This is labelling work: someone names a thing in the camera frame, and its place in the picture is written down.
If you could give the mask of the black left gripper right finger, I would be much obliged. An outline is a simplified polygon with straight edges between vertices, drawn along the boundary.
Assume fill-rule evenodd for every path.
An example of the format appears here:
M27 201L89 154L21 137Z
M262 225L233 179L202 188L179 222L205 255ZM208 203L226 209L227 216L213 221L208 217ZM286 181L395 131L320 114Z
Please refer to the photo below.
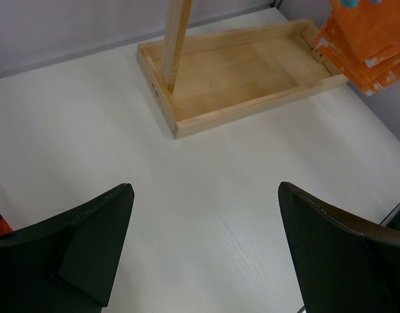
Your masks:
M400 225L375 224L292 183L278 188L302 312L400 312Z

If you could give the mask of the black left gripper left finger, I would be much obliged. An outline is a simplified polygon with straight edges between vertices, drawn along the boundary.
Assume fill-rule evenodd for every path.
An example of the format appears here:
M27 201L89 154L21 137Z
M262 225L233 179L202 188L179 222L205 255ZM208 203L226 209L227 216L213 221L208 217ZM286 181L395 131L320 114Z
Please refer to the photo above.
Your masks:
M0 312L101 312L110 300L133 203L132 185L123 183L0 235Z

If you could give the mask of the orange white trousers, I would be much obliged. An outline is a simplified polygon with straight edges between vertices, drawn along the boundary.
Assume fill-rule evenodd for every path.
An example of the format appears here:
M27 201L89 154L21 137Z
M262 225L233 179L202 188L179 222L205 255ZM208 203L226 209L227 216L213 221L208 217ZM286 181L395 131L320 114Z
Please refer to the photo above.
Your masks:
M330 17L313 39L316 50L367 96L400 81L400 0L330 5Z

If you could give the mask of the teal hanger holding trousers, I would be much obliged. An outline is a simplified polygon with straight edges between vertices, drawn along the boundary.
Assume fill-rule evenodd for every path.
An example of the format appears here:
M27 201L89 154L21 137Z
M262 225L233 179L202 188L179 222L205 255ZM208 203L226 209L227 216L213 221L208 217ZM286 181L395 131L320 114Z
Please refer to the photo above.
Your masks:
M340 0L340 3L346 8L355 8L358 6L360 0ZM378 5L382 0L369 0L370 3Z

